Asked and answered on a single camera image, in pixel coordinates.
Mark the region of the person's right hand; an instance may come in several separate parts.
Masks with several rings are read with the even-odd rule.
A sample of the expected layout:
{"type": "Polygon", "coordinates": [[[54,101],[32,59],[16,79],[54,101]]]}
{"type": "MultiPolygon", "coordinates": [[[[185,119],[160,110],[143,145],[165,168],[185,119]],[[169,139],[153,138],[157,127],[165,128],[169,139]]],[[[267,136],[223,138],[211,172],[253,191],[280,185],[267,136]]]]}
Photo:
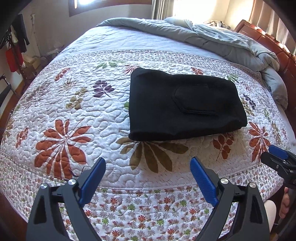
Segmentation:
{"type": "Polygon", "coordinates": [[[279,216],[281,219],[284,219],[290,209],[290,196],[288,194],[289,188],[285,187],[284,195],[280,205],[279,216]]]}

